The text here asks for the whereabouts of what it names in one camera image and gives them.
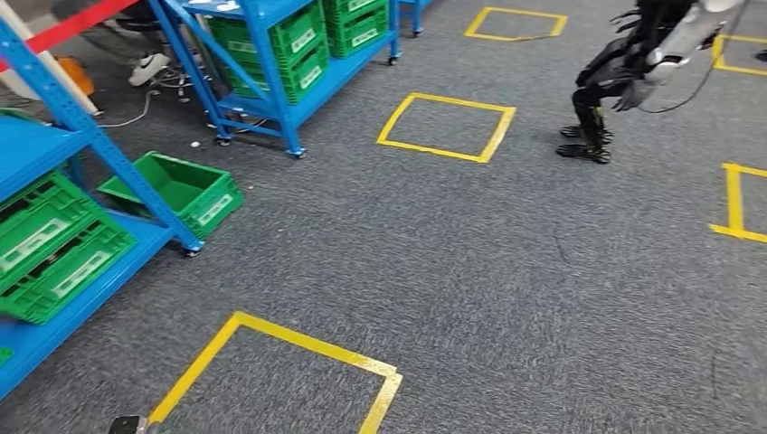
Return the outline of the black humanoid's grey hand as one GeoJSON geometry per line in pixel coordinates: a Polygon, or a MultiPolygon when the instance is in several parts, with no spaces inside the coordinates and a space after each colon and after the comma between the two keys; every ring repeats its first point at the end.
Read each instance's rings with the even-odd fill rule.
{"type": "Polygon", "coordinates": [[[612,109],[616,112],[638,108],[656,89],[657,85],[648,80],[632,80],[619,95],[612,109]]]}

